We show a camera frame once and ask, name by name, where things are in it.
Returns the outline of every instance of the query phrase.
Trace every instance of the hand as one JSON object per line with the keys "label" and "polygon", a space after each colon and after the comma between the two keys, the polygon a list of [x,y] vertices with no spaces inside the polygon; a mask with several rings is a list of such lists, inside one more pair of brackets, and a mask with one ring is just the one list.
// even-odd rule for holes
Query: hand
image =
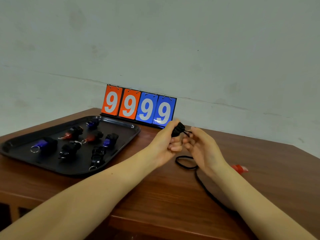
{"label": "hand", "polygon": [[184,135],[184,147],[191,153],[198,166],[212,179],[216,173],[229,165],[224,160],[215,140],[202,129],[191,127],[191,132]]}
{"label": "hand", "polygon": [[170,121],[167,126],[158,132],[153,141],[148,145],[148,149],[155,156],[156,167],[160,167],[168,162],[177,152],[182,150],[181,137],[172,137],[171,134],[179,123],[179,120]]}

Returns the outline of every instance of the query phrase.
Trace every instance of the wooden table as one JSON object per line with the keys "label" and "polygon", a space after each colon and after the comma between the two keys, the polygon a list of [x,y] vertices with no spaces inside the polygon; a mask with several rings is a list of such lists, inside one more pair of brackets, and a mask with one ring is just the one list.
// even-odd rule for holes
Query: wooden table
{"label": "wooden table", "polygon": [[[84,116],[99,115],[93,108],[0,137],[12,137]],[[292,145],[206,130],[228,163],[249,169],[244,177],[264,196],[320,238],[320,160]],[[112,166],[146,147],[158,129],[141,126],[141,133],[109,164]],[[64,177],[0,155],[0,202],[33,209],[80,179]],[[167,239],[256,239],[240,217],[212,201],[193,171],[174,160],[158,168],[135,187],[102,224]]]}

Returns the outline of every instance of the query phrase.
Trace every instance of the black tray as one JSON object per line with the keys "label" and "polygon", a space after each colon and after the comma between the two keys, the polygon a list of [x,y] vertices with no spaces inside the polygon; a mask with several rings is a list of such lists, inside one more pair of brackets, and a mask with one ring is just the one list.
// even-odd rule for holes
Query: black tray
{"label": "black tray", "polygon": [[[87,136],[88,129],[86,122],[96,118],[100,120],[97,130],[102,131],[104,136],[97,142],[87,142],[77,151],[73,160],[58,159],[61,147],[69,143],[69,140],[58,140],[58,147],[55,152],[50,155],[42,155],[41,153],[32,153],[30,148],[43,137],[51,137],[57,139],[64,136],[66,131],[74,126],[81,126],[83,134],[79,136],[77,141],[82,141]],[[88,176],[97,173],[120,152],[136,135],[139,134],[141,128],[137,125],[118,121],[102,116],[87,116],[73,121],[69,121],[60,125],[52,126],[46,129],[38,130],[26,135],[12,138],[1,145],[0,153],[2,155],[30,163],[56,173],[69,176]],[[113,149],[107,150],[104,156],[104,163],[93,170],[89,171],[91,164],[92,149],[94,146],[101,146],[107,134],[116,133],[119,138]]]}

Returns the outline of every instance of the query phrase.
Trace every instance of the keychain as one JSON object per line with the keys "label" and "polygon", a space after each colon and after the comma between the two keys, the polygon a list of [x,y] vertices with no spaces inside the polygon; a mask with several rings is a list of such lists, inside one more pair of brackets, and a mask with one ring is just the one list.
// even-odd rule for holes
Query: keychain
{"label": "keychain", "polygon": [[190,136],[186,132],[192,133],[191,131],[187,131],[186,127],[181,122],[179,122],[178,125],[176,127],[174,127],[172,134],[171,134],[171,137],[177,137],[182,132],[185,133],[188,137],[190,137]]}
{"label": "keychain", "polygon": [[65,140],[65,139],[75,140],[78,138],[79,135],[82,135],[82,132],[83,132],[83,128],[81,126],[72,127],[66,132],[64,137],[58,137],[58,139],[60,139],[60,140]]}
{"label": "keychain", "polygon": [[88,121],[88,122],[86,123],[88,129],[90,129],[90,130],[95,130],[95,129],[97,129],[97,127],[98,127],[99,124],[100,124],[100,121],[99,121],[98,119],[92,119],[92,120],[90,120],[90,121]]}
{"label": "keychain", "polygon": [[87,138],[82,140],[81,143],[84,144],[86,142],[96,141],[102,137],[103,137],[103,133],[99,130],[96,130],[91,133],[88,133]]}
{"label": "keychain", "polygon": [[103,156],[106,154],[103,146],[95,146],[92,150],[91,165],[89,170],[96,169],[103,163]]}
{"label": "keychain", "polygon": [[30,151],[37,153],[41,150],[42,153],[53,152],[57,149],[58,141],[50,137],[44,137],[31,147]]}
{"label": "keychain", "polygon": [[65,159],[74,157],[77,151],[81,148],[81,145],[82,144],[79,141],[70,141],[69,144],[65,144],[62,146],[58,158]]}
{"label": "keychain", "polygon": [[103,146],[107,148],[113,148],[118,140],[119,136],[116,133],[111,133],[106,136],[103,142]]}

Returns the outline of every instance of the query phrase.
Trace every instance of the white number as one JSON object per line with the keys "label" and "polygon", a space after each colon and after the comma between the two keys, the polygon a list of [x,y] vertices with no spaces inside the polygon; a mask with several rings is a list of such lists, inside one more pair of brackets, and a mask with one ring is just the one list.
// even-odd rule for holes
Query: white number
{"label": "white number", "polygon": [[131,116],[134,113],[134,109],[136,107],[136,98],[133,95],[128,95],[124,100],[124,107],[130,110],[129,112],[127,112],[126,110],[122,110],[123,115],[126,117]]}
{"label": "white number", "polygon": [[152,109],[153,109],[153,102],[151,99],[149,98],[146,98],[145,100],[142,101],[142,104],[141,104],[141,110],[143,113],[146,113],[146,115],[144,115],[143,113],[139,114],[140,116],[140,119],[142,120],[148,120],[151,116],[151,113],[152,113]]}
{"label": "white number", "polygon": [[116,92],[109,92],[106,97],[106,104],[111,105],[111,108],[104,107],[107,113],[111,113],[115,110],[118,102],[118,95]]}
{"label": "white number", "polygon": [[158,113],[160,116],[164,116],[164,119],[161,120],[161,118],[157,118],[157,122],[161,125],[165,124],[169,120],[170,112],[171,112],[170,104],[168,104],[167,102],[163,102],[162,104],[160,104]]}

